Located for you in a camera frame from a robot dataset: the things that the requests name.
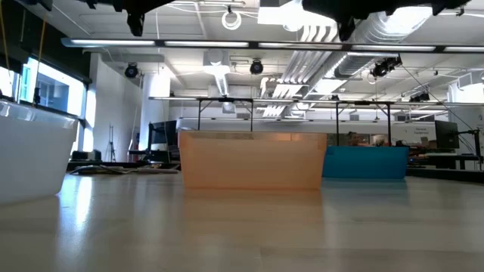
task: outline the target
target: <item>person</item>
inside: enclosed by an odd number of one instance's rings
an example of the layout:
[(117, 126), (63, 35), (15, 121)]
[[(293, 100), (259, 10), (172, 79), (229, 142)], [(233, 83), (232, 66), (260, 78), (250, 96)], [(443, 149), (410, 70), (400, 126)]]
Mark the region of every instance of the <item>person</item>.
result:
[(351, 147), (369, 147), (368, 144), (363, 143), (361, 136), (353, 131), (348, 132), (348, 143)]

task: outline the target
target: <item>glass window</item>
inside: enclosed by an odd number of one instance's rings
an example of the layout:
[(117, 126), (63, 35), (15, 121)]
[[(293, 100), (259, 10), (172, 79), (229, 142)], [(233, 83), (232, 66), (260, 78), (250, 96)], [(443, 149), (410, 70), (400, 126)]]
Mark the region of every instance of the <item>glass window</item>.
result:
[(92, 135), (92, 128), (84, 128), (84, 144), (82, 151), (91, 152), (94, 148), (94, 138)]
[(81, 130), (82, 130), (81, 124), (78, 123), (77, 124), (76, 141), (73, 143), (73, 147), (70, 149), (71, 154), (73, 153), (73, 151), (79, 150), (79, 136), (80, 136)]
[(0, 67), (0, 90), (4, 96), (14, 97), (19, 81), (19, 74)]
[(39, 62), (32, 58), (23, 65), (22, 74), (20, 99), (33, 102), (37, 80), (40, 105), (81, 116), (85, 93), (82, 82), (43, 63), (39, 65)]

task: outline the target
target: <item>computer monitor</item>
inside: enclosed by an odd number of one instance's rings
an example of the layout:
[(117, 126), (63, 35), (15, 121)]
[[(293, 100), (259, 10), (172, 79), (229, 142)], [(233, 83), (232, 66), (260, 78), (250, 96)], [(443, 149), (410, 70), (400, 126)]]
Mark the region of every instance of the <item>computer monitor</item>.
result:
[(176, 136), (176, 120), (153, 123), (153, 140), (152, 144), (168, 144), (177, 145), (178, 138)]
[(459, 148), (457, 124), (454, 122), (436, 121), (438, 148)]

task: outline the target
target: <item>window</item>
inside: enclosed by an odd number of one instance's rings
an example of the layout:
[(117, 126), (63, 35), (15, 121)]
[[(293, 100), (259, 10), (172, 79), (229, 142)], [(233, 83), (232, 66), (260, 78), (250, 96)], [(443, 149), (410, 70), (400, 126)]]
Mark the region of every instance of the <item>window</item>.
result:
[(85, 86), (82, 82), (48, 65), (29, 58), (23, 65), (20, 99), (33, 102), (33, 95), (39, 87), (40, 105), (61, 110), (77, 116), (82, 115)]
[(19, 81), (19, 74), (0, 67), (0, 90), (4, 96), (15, 97)]

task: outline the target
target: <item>spotlight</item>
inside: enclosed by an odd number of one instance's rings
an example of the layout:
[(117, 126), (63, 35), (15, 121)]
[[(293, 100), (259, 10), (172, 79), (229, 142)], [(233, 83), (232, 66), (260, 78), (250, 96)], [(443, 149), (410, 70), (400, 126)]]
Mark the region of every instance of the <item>spotlight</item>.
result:
[(400, 57), (387, 57), (382, 62), (375, 63), (375, 67), (370, 71), (370, 74), (374, 78), (384, 77), (400, 65), (402, 65), (402, 59)]
[(250, 73), (253, 75), (259, 75), (264, 70), (264, 66), (260, 60), (253, 60), (252, 65), (250, 65)]
[(416, 95), (414, 97), (410, 97), (410, 100), (408, 102), (424, 102), (429, 100), (430, 100), (429, 93), (423, 93), (423, 94)]
[(135, 78), (138, 75), (138, 64), (128, 63), (128, 68), (124, 71), (124, 75), (129, 79)]

